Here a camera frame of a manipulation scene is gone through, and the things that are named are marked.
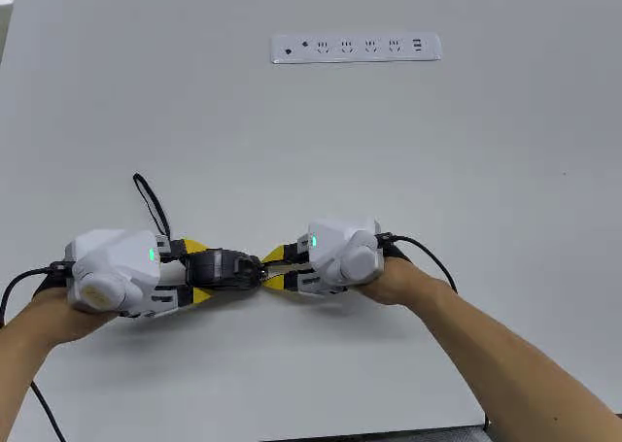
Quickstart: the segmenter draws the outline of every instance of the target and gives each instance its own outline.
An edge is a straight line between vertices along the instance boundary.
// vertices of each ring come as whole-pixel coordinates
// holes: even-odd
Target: black cable
[[[408,236],[400,236],[400,235],[394,235],[394,234],[390,234],[388,236],[388,239],[392,243],[395,241],[406,241],[412,245],[415,245],[421,251],[426,253],[430,257],[430,259],[434,261],[434,263],[438,266],[438,268],[443,271],[443,274],[445,274],[445,277],[447,277],[447,281],[449,282],[449,286],[451,287],[451,289],[455,292],[458,292],[458,289],[456,288],[456,282],[454,282],[454,278],[449,273],[449,270],[447,270],[447,268],[443,265],[440,259],[436,257],[432,251],[426,248],[423,243],[418,242],[414,238],[409,238]]]
[[[152,219],[154,219],[157,230],[162,235],[165,235],[166,238],[170,240],[171,239],[171,227],[168,224],[168,219],[166,218],[166,214],[164,214],[164,209],[162,209],[161,204],[157,200],[156,194],[154,193],[152,188],[149,186],[149,183],[147,183],[147,180],[145,180],[145,178],[140,173],[135,173],[132,176],[132,180],[134,181],[134,185],[136,185],[136,189],[138,189],[138,192],[145,200],[145,204],[147,204],[147,209],[149,209],[149,213],[152,215]],[[156,214],[154,214],[154,211],[152,210],[152,204],[154,205],[155,212],[157,213],[157,217],[156,217]]]
[[[46,415],[48,416],[48,419],[50,420],[50,424],[52,425],[52,429],[54,429],[54,432],[56,433],[56,437],[58,437],[58,440],[60,442],[67,442],[67,439],[65,439],[65,436],[62,435],[62,431],[60,430],[60,427],[58,427],[58,423],[56,422],[56,418],[54,417],[54,414],[52,412],[52,409],[50,408],[50,405],[48,405],[48,402],[43,397],[43,394],[39,390],[39,387],[37,387],[37,384],[35,384],[35,381],[32,381],[30,383],[30,388],[32,389],[32,391],[34,391],[35,395],[37,396],[37,399],[39,400],[39,403],[41,403],[41,406],[43,407],[43,411],[46,412]]]
[[[11,291],[13,291],[16,285],[20,281],[25,279],[26,277],[30,277],[32,275],[51,274],[54,271],[55,269],[53,267],[43,267],[41,269],[28,270],[26,272],[23,272],[22,274],[19,274],[18,276],[16,276],[14,279],[11,280],[9,285],[5,288],[4,293],[2,294],[2,302],[0,303],[0,328],[4,327],[5,325],[4,316],[5,316],[5,313],[7,312],[7,304],[9,303],[9,296],[11,295]],[[52,412],[52,409],[50,408],[50,405],[48,405],[48,402],[43,397],[43,394],[41,393],[41,391],[37,387],[37,384],[35,384],[34,381],[30,383],[30,388],[32,389],[32,391],[34,391],[35,395],[37,396],[37,399],[39,400],[39,403],[41,403],[43,410],[46,412],[46,415],[48,416],[48,420],[50,420],[50,424],[52,425],[52,428],[54,429],[54,432],[56,433],[58,440],[60,442],[67,442],[67,439],[65,439],[64,435],[62,435],[60,427],[58,427],[58,423],[56,422],[56,418],[54,417],[54,414]]]
[[[51,272],[53,272],[51,267],[42,267],[41,269],[33,269],[23,272],[11,280],[2,294],[2,302],[0,303],[0,327],[4,327],[4,316],[7,312],[7,303],[9,302],[11,291],[13,291],[16,285],[26,277],[30,277],[32,275],[51,274]]]

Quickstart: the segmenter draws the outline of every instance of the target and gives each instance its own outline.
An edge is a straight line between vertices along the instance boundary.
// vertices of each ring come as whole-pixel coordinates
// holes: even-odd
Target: black strap
[[[407,255],[405,255],[400,248],[398,248],[396,245],[394,245],[393,243],[390,243],[386,246],[384,246],[382,248],[382,255],[384,257],[399,257],[400,259],[404,259],[407,260],[408,262],[412,263],[412,260],[410,260],[408,258]]]
[[[134,185],[136,185],[136,189],[138,189],[138,192],[140,192],[140,195],[143,196],[143,199],[145,200],[145,204],[147,204],[147,209],[149,209],[149,213],[152,215],[152,219],[154,219],[157,230],[162,235],[165,235],[166,238],[170,240],[171,239],[171,227],[168,224],[168,220],[166,219],[166,215],[164,214],[164,210],[162,209],[161,204],[157,200],[156,194],[154,193],[152,188],[149,186],[149,183],[147,183],[147,180],[145,180],[145,178],[140,173],[135,173],[134,176],[132,177],[132,180],[134,181]]]

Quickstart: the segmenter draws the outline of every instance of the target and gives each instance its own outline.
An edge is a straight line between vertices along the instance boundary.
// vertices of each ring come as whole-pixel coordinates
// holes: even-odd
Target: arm
[[[76,311],[67,303],[66,289],[48,289],[0,329],[0,441],[9,437],[28,386],[48,353],[93,332],[113,316]]]
[[[571,375],[410,262],[386,259],[383,276],[361,291],[421,318],[504,441],[622,440],[622,420]]]

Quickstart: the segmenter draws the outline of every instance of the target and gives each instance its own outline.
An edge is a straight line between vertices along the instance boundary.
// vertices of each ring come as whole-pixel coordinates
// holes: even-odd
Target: power strip switch
[[[272,37],[271,47],[275,64],[430,61],[442,56],[440,39],[431,32],[285,34]]]

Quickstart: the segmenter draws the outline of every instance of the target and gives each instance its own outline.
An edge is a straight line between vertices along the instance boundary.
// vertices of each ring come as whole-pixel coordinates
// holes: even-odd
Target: wrist
[[[433,307],[440,294],[451,288],[446,282],[426,275],[427,278],[411,281],[403,301],[403,306],[418,316]]]

